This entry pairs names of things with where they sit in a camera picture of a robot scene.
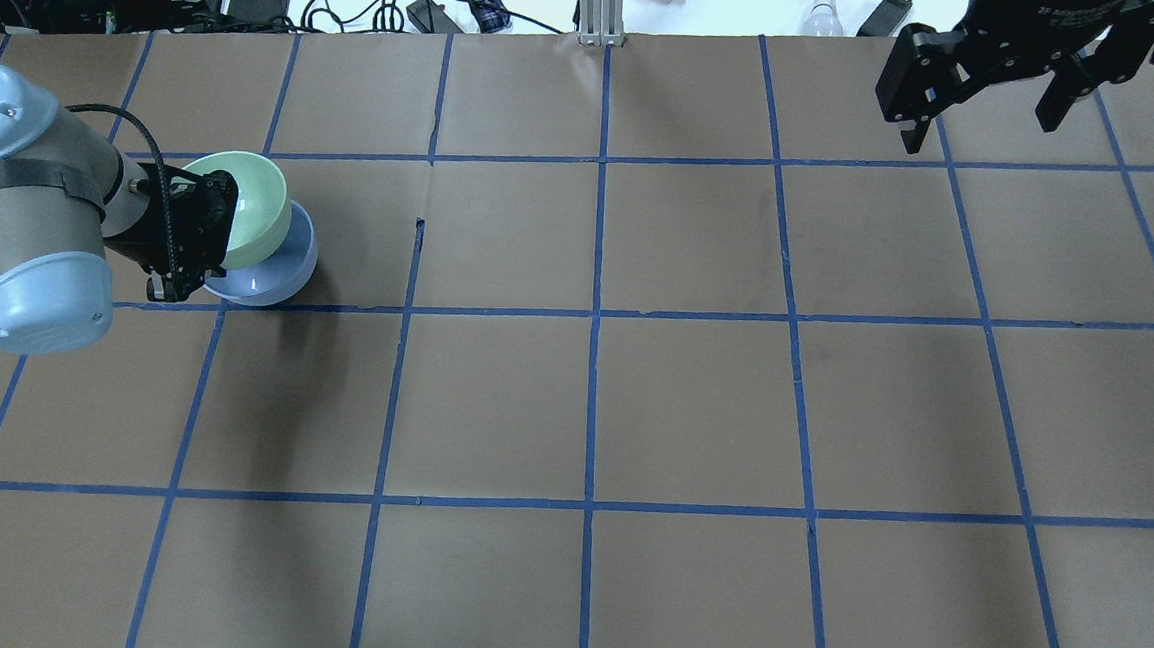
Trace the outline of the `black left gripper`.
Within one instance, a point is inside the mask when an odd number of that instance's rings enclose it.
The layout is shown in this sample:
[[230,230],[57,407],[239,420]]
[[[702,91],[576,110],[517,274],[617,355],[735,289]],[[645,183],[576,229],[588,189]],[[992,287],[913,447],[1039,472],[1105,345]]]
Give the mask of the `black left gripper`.
[[[106,238],[106,246],[144,270],[153,269],[147,276],[149,302],[188,303],[204,287],[208,277],[227,273],[224,258],[238,203],[237,180],[225,169],[197,174],[166,167],[166,179],[172,184],[172,229],[167,232],[157,184],[158,167],[144,165],[142,169],[137,189],[149,204],[133,227]],[[175,276],[168,276],[168,244],[177,250]]]

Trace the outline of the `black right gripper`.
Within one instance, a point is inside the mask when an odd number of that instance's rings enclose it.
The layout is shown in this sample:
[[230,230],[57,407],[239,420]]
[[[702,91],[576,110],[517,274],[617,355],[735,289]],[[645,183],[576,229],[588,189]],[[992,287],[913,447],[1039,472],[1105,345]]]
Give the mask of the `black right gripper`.
[[[1080,53],[1100,36],[1093,53]],[[1154,66],[1154,0],[968,0],[952,30],[904,25],[875,93],[886,123],[900,127],[905,153],[916,155],[934,119],[1001,83],[1005,69],[1056,66],[1035,107],[1052,133],[1076,101],[1132,80],[1146,62]]]

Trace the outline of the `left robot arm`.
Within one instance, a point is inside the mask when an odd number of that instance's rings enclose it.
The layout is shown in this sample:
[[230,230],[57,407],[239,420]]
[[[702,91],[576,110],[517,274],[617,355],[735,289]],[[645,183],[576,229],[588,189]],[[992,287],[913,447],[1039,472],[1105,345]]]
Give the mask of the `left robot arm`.
[[134,161],[85,113],[0,65],[0,351],[12,355],[78,351],[113,327],[110,254],[144,271],[152,302],[181,303],[225,273],[234,176]]

